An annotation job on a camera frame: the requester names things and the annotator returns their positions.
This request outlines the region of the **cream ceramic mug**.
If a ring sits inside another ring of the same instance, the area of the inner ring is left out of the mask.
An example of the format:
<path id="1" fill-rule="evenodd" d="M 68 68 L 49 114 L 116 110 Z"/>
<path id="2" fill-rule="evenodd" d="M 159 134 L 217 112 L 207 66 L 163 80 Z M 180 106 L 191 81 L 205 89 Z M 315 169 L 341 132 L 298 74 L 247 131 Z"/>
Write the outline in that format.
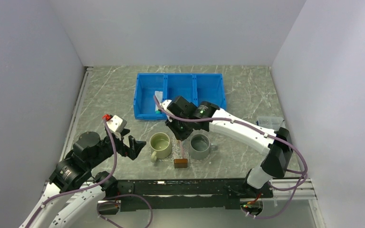
<path id="1" fill-rule="evenodd" d="M 164 159 L 172 153 L 172 143 L 170 137 L 166 133 L 155 133 L 149 141 L 152 163 L 158 159 Z"/>

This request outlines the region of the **grey ceramic mug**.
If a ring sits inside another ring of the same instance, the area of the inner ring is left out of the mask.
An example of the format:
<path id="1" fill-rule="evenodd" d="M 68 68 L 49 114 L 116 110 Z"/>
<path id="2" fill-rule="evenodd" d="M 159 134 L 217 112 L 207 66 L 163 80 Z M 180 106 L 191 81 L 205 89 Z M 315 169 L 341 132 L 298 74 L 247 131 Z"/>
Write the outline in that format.
<path id="1" fill-rule="evenodd" d="M 217 149 L 218 145 L 212 143 L 204 134 L 194 135 L 189 142 L 189 155 L 194 160 L 203 160 Z"/>

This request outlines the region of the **pink toothbrush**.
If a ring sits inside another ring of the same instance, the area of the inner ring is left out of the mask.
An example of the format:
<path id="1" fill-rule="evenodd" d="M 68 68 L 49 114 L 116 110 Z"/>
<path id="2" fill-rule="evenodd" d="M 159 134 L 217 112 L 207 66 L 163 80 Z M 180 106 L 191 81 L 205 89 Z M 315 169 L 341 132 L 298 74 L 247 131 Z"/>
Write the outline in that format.
<path id="1" fill-rule="evenodd" d="M 184 152 L 183 142 L 182 141 L 179 141 L 179 147 L 180 147 L 181 158 L 185 159 L 185 152 Z"/>

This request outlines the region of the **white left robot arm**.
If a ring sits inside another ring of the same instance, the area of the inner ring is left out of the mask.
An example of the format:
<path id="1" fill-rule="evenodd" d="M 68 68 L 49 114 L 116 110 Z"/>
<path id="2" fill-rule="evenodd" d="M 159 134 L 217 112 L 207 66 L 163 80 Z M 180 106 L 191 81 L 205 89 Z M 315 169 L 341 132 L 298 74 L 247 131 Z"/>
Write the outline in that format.
<path id="1" fill-rule="evenodd" d="M 92 170 L 114 154 L 113 147 L 123 157 L 137 158 L 146 141 L 129 136 L 130 145 L 112 135 L 101 139 L 96 132 L 85 132 L 73 144 L 65 159 L 59 162 L 49 178 L 40 200 L 21 224 L 22 228 L 68 228 L 98 201 L 112 199 L 125 192 L 118 180 L 107 171 L 99 172 L 92 188 L 81 191 L 71 203 L 67 201 L 92 177 Z"/>

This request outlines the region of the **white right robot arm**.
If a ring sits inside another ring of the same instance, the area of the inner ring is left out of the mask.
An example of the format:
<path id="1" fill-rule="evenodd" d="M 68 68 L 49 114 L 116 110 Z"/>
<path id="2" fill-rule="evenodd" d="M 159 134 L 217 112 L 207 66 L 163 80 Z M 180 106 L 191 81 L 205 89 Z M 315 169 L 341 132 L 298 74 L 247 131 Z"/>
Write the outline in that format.
<path id="1" fill-rule="evenodd" d="M 193 131 L 219 133 L 248 145 L 264 155 L 263 161 L 246 174 L 243 192 L 255 197 L 272 178 L 283 178 L 293 151 L 290 133 L 285 128 L 278 131 L 263 128 L 237 118 L 216 104 L 203 101 L 199 106 L 182 96 L 165 100 L 158 105 L 167 116 L 166 126 L 175 138 L 186 140 Z"/>

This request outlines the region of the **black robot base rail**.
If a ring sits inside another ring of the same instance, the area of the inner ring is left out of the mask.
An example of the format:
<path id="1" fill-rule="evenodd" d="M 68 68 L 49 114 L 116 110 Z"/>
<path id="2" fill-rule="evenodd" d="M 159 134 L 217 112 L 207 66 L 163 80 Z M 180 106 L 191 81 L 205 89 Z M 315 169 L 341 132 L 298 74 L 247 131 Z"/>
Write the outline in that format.
<path id="1" fill-rule="evenodd" d="M 141 209 L 240 209 L 248 201 L 270 199 L 269 185 L 259 190 L 245 186 L 244 178 L 117 180 L 105 200 L 116 200 L 121 212 Z"/>

